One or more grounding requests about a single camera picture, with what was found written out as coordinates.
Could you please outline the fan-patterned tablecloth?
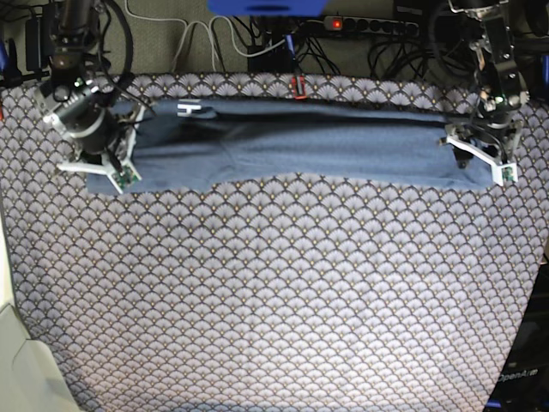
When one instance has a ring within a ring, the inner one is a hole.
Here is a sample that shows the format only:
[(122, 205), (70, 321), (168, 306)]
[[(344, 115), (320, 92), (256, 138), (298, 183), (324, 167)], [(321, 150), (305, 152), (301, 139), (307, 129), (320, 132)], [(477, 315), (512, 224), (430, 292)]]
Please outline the fan-patterned tablecloth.
[(548, 237), (548, 109), (483, 191), (289, 174), (104, 196), (2, 95), (15, 304), (88, 411), (480, 411)]

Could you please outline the black power strip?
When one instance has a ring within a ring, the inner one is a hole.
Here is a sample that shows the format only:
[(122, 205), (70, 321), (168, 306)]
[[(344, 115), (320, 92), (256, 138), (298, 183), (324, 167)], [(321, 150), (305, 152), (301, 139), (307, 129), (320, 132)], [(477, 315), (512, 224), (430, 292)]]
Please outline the black power strip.
[(364, 17), (328, 15), (321, 19), (329, 32), (347, 34), (379, 34), (418, 38), (419, 25), (409, 21), (394, 21)]

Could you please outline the beige furniture corner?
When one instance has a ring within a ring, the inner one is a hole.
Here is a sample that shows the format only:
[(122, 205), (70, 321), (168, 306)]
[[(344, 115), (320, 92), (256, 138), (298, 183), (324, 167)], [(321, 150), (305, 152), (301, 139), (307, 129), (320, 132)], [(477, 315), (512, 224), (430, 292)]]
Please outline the beige furniture corner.
[(1, 232), (1, 410), (78, 411), (49, 347), (33, 340), (15, 307), (5, 232)]

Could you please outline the red table clamp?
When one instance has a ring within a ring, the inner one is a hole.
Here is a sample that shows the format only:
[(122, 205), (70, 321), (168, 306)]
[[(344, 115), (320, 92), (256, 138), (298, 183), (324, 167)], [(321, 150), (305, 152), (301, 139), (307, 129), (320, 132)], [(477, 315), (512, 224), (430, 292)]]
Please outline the red table clamp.
[(303, 76), (293, 76), (291, 79), (291, 87), (295, 100), (305, 100), (307, 98), (306, 82)]

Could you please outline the black box under table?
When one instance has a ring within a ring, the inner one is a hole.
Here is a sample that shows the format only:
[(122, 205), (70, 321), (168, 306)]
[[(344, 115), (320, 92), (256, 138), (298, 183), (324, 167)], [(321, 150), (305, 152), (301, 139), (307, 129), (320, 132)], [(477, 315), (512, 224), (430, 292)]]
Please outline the black box under table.
[(251, 73), (292, 73), (294, 55), (284, 43), (280, 47), (261, 56), (247, 58), (247, 71)]

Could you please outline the black power adapter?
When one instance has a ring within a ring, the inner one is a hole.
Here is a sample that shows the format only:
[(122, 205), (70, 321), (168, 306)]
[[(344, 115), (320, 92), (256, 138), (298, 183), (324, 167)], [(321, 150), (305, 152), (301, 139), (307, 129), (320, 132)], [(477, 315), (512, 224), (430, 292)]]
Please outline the black power adapter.
[(51, 30), (55, 23), (57, 6), (53, 3), (42, 8), (40, 15), (31, 15), (25, 22), (25, 56), (27, 71), (39, 71), (48, 66), (54, 51)]

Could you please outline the blue T-shirt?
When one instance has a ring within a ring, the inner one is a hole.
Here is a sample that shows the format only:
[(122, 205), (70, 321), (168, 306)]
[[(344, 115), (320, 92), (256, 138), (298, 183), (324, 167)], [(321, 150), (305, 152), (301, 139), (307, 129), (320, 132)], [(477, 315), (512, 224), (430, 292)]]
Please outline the blue T-shirt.
[(161, 100), (137, 131), (132, 193), (289, 173), (484, 190), (490, 167), (459, 167), (438, 113), (292, 100)]

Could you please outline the blue box overhead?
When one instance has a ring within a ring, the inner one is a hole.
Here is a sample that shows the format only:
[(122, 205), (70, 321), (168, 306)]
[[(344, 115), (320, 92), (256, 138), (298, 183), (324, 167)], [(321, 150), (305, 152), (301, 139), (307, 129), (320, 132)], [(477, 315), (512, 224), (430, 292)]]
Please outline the blue box overhead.
[(327, 0), (209, 0), (208, 9), (224, 16), (318, 16), (327, 3)]

